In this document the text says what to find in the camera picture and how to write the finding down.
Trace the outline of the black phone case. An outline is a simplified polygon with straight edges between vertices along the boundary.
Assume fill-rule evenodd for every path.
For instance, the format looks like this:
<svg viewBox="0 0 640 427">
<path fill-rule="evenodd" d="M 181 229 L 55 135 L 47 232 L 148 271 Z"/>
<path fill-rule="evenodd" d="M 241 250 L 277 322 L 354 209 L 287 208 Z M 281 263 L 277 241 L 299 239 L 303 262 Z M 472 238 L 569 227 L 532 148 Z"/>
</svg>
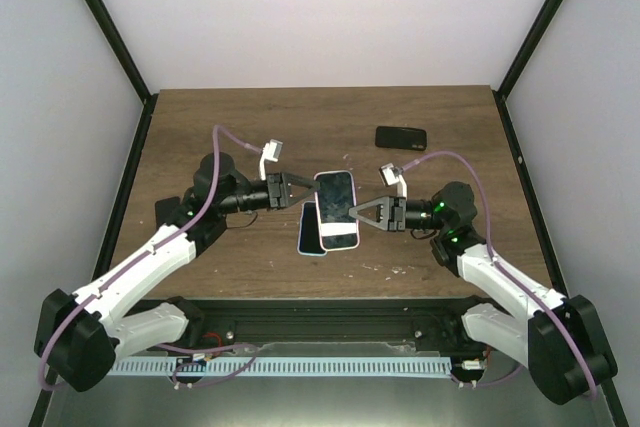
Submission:
<svg viewBox="0 0 640 427">
<path fill-rule="evenodd" d="M 419 128 L 378 126 L 374 135 L 374 145 L 385 149 L 425 151 L 427 132 Z"/>
</svg>

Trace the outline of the maroon phone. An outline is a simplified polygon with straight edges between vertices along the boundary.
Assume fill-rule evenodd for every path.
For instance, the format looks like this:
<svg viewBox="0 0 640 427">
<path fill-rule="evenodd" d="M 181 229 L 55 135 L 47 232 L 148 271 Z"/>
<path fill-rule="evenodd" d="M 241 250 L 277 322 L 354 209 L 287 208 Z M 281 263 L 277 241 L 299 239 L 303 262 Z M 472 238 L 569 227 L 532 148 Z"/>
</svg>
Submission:
<svg viewBox="0 0 640 427">
<path fill-rule="evenodd" d="M 173 210 L 181 203 L 178 196 L 160 199 L 154 204 L 155 226 L 159 229 L 165 221 L 170 217 Z"/>
</svg>

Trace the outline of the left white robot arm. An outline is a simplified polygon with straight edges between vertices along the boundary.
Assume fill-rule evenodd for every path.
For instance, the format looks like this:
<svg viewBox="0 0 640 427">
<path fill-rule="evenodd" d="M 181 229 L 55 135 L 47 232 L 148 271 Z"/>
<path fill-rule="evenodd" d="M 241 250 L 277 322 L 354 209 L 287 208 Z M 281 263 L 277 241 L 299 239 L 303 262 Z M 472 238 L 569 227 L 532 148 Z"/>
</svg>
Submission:
<svg viewBox="0 0 640 427">
<path fill-rule="evenodd" d="M 35 353 L 77 392 L 96 386 L 114 364 L 160 344 L 184 351 L 204 339 L 204 315 L 182 297 L 151 310 L 132 308 L 165 278 L 188 265 L 226 231 L 239 212 L 282 210 L 317 192 L 317 181 L 287 172 L 250 180 L 225 153 L 209 154 L 193 184 L 136 252 L 90 284 L 43 301 Z"/>
</svg>

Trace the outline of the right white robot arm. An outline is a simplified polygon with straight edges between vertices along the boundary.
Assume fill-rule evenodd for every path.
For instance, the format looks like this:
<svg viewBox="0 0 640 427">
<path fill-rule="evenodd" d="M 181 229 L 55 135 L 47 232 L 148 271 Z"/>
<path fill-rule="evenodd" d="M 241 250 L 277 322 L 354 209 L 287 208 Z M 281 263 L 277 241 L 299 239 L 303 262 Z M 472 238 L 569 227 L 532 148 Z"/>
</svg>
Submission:
<svg viewBox="0 0 640 427">
<path fill-rule="evenodd" d="M 490 297 L 445 323 L 451 347 L 465 350 L 477 341 L 496 348 L 525 367 L 557 405 L 591 394 L 617 375 L 598 312 L 587 298 L 547 288 L 489 251 L 473 226 L 477 209 L 470 185 L 450 182 L 429 201 L 380 197 L 349 214 L 387 232 L 433 231 L 436 262 Z"/>
</svg>

